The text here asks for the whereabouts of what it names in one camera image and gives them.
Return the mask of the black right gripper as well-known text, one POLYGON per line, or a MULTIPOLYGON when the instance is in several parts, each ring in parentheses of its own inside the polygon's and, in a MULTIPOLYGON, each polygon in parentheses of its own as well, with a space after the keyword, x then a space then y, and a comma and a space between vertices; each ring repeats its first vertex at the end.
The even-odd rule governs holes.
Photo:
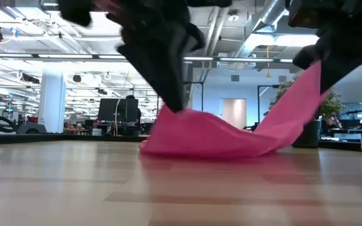
MULTIPOLYGON (((321 28, 333 23, 362 26, 362 0, 287 0, 288 25, 321 28)), ((293 64, 308 69, 321 60, 320 93, 362 64, 362 32, 328 31, 317 45, 304 46, 293 64)))

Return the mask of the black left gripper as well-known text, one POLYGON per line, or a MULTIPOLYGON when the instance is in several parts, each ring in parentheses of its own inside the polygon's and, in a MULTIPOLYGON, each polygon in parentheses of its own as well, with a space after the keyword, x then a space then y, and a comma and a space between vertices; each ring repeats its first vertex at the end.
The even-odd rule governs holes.
POLYGON ((63 19, 88 26, 97 8, 121 25, 122 54, 172 112, 184 109, 184 57, 206 45, 189 7, 226 8, 231 0, 57 0, 63 19))

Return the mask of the pink microfiber towel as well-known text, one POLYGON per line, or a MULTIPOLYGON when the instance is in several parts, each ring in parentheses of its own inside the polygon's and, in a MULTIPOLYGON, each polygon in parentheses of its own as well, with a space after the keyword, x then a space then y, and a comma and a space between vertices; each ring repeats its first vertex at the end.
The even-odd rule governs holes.
POLYGON ((321 93, 322 63, 311 65, 253 131, 238 129, 208 112, 163 106, 141 154, 188 158, 257 157, 291 146, 313 120, 327 94, 321 93))

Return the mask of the person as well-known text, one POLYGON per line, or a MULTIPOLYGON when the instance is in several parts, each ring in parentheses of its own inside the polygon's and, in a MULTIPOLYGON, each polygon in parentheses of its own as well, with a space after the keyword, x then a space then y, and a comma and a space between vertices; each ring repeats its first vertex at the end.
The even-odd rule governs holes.
MULTIPOLYGON (((135 99, 135 97, 133 95, 127 95, 126 99, 135 99)), ((141 124, 141 111, 140 109, 137 110, 137 117, 136 120, 133 121, 133 125, 136 127, 140 127, 141 124)))
POLYGON ((325 128, 327 130, 331 130, 331 129, 342 129, 343 127, 339 119, 335 115, 332 115, 331 117, 325 120, 325 128))

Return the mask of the lit desk monitor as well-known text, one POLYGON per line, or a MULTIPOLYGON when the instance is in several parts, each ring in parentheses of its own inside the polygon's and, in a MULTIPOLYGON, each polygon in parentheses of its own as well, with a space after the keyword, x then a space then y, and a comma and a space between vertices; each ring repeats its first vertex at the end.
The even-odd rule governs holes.
POLYGON ((362 102, 343 103, 337 117, 339 120, 362 120, 362 102))

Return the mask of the black office monitor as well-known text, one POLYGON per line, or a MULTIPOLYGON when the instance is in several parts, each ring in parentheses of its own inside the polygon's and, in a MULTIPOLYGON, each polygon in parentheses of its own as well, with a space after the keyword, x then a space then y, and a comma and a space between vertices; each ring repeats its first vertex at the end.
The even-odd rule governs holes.
POLYGON ((137 99, 101 99, 97 119, 99 121, 131 122, 138 118, 137 99))

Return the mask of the black office desk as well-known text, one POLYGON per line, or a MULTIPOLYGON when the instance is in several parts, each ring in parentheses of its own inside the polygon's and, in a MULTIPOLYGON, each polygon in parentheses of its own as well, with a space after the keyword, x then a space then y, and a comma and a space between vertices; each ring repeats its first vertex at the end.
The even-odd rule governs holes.
POLYGON ((321 133, 320 140, 362 142, 362 129, 330 129, 321 133))

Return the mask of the green potted plant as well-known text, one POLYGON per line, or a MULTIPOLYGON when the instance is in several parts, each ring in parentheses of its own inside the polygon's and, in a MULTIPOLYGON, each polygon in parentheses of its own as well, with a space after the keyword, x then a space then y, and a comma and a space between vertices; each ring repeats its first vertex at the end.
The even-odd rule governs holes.
MULTIPOLYGON (((269 104, 268 110, 262 113, 266 116, 270 109, 276 104, 279 98, 287 91, 287 89, 296 81, 294 78, 291 81, 282 82, 280 85, 271 85, 271 88, 275 89, 276 97, 269 104)), ((308 122, 303 129, 302 134, 292 144, 295 148, 318 148, 319 139, 322 126, 329 118, 334 117, 337 112, 345 108, 344 104, 340 101, 340 95, 335 93, 333 89, 329 91, 326 100, 319 107, 319 110, 315 114, 314 120, 308 122)))

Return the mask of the pale pink door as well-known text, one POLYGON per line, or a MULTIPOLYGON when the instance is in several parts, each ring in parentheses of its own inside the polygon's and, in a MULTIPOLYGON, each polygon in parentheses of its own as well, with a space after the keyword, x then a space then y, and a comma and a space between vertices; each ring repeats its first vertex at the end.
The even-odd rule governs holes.
POLYGON ((224 99, 222 118, 230 125, 242 129, 246 126, 246 99, 224 99))

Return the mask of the long ceiling light bar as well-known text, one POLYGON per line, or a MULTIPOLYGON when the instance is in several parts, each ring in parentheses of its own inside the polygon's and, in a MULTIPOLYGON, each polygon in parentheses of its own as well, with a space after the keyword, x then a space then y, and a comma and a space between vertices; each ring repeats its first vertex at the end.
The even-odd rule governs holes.
MULTIPOLYGON (((39 60, 62 62, 126 62, 122 55, 87 55, 87 54, 36 54, 36 53, 0 53, 0 58, 12 60, 39 60)), ((231 62, 231 63, 293 63, 286 58, 236 58, 187 56, 185 62, 231 62)))

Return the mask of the white building column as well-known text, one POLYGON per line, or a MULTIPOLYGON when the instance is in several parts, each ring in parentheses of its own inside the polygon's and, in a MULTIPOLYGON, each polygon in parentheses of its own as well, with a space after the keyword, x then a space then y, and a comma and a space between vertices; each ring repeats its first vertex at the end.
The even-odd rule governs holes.
POLYGON ((66 81, 66 74, 57 67, 46 66, 42 71, 38 123, 47 132, 63 132, 66 81))

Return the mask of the grey machine base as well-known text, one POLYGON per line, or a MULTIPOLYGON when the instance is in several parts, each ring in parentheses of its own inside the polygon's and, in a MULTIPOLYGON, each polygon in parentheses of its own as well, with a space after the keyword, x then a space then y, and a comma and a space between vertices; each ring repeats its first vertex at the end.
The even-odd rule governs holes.
POLYGON ((46 132, 46 127, 43 124, 34 123, 22 124, 16 130, 17 134, 44 134, 46 132))

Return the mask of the slanted silver ventilation duct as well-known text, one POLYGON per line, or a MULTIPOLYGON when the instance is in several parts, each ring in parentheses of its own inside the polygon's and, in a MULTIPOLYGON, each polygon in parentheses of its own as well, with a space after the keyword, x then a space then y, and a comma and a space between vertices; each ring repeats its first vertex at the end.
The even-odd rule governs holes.
POLYGON ((263 9, 248 18, 244 27, 246 39, 233 57, 248 58, 257 46, 273 45, 277 23, 285 11, 285 0, 266 0, 263 9))

